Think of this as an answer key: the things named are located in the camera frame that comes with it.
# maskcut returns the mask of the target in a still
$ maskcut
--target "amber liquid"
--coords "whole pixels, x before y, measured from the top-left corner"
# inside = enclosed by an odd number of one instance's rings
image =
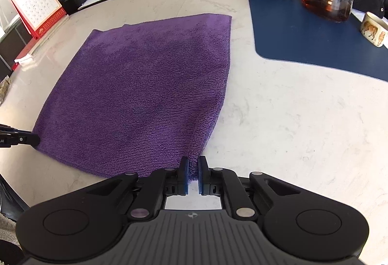
[[[334,22],[346,21],[352,10],[347,1],[338,4],[335,0],[302,0],[302,4],[316,15]]]

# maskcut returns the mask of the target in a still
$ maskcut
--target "table surface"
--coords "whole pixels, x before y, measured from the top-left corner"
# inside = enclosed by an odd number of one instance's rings
[[[19,67],[12,75],[0,123],[33,128],[56,81],[93,29],[202,13],[233,17],[225,103],[203,152],[209,166],[243,177],[263,171],[353,206],[370,227],[361,259],[386,264],[388,83],[261,58],[248,0],[109,0],[77,12],[43,45],[34,67]],[[29,205],[102,180],[24,145],[1,150],[0,173]],[[168,207],[219,206],[214,198],[195,195],[195,188],[192,184],[186,197],[170,197]]]

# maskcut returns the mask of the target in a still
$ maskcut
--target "purple towel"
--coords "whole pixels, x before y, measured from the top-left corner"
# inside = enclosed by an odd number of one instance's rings
[[[188,156],[196,179],[224,102],[230,22],[201,14],[93,30],[39,114],[37,150],[103,177]]]

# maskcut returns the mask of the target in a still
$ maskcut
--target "black leather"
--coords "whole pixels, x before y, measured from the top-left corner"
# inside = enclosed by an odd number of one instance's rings
[[[30,207],[0,175],[0,213],[16,222],[28,208]]]

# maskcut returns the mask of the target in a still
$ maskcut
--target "white logo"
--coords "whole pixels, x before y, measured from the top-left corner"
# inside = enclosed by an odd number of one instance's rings
[[[189,213],[189,214],[187,214],[187,215],[188,215],[188,217],[190,217],[190,218],[192,218],[192,219],[194,219],[195,217],[198,217],[198,216],[199,216],[199,214],[197,214],[197,213],[195,213],[195,212]]]

